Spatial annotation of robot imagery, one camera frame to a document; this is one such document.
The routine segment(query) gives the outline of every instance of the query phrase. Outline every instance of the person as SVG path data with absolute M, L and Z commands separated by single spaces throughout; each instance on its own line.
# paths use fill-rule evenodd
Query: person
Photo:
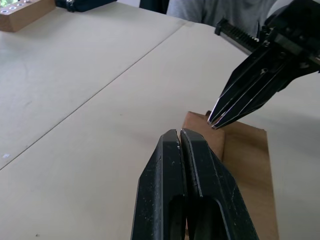
M 253 37 L 268 16 L 293 0 L 170 0 L 167 15 L 215 27 L 222 19 Z

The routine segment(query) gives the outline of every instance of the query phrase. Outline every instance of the white table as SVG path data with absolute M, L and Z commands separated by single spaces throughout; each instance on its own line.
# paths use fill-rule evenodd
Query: white table
M 210 26 L 120 3 L 85 14 L 56 10 L 44 19 L 0 35 L 11 40 L 1 47 L 10 61 L 0 72 L 21 70 L 7 72 L 0 83 L 0 96 L 7 93 L 0 152 L 8 152 L 5 146 L 18 156 L 0 171 L 1 239 L 130 239 L 137 181 L 160 135 L 180 128 L 187 111 L 211 109 L 246 56 Z M 76 26 L 75 35 L 68 34 Z M 112 31 L 116 37 L 104 44 Z M 67 48 L 67 40 L 80 37 Z M 77 53 L 77 46 L 86 50 Z M 19 63 L 21 51 L 27 61 Z M 24 64 L 36 77 L 25 78 Z M 283 240 L 320 233 L 318 78 L 294 81 L 243 119 L 268 132 Z M 33 99 L 27 113 L 23 93 Z

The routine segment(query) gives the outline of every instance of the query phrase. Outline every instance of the brown cardboard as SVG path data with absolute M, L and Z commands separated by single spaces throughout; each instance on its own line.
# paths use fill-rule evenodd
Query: brown cardboard
M 234 176 L 259 239 L 278 240 L 266 131 L 240 122 L 214 130 L 206 116 L 194 112 L 182 127 L 200 133 Z

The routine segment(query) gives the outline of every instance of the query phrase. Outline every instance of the wooden block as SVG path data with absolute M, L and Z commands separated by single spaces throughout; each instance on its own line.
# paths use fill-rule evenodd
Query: wooden block
M 214 152 L 217 146 L 224 146 L 222 162 L 237 182 L 259 239 L 278 240 L 266 131 L 235 122 L 220 129 L 224 132 L 222 144 L 220 133 L 207 124 L 207 119 L 188 112 L 183 127 L 201 134 Z
M 17 32 L 55 8 L 55 0 L 22 0 L 5 6 L 0 11 L 0 31 Z

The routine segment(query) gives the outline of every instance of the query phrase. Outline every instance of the black object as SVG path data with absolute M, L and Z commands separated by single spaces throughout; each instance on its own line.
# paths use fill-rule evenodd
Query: black object
M 228 21 L 216 34 L 250 56 L 232 73 L 208 119 L 219 129 L 258 110 L 294 79 L 320 70 L 320 4 L 294 0 L 265 22 L 259 41 Z
M 86 12 L 117 0 L 55 0 L 55 5 L 69 12 Z
M 167 14 L 169 0 L 140 0 L 140 8 L 157 12 L 160 14 Z
M 138 183 L 131 240 L 257 240 L 235 179 L 198 133 L 161 136 Z

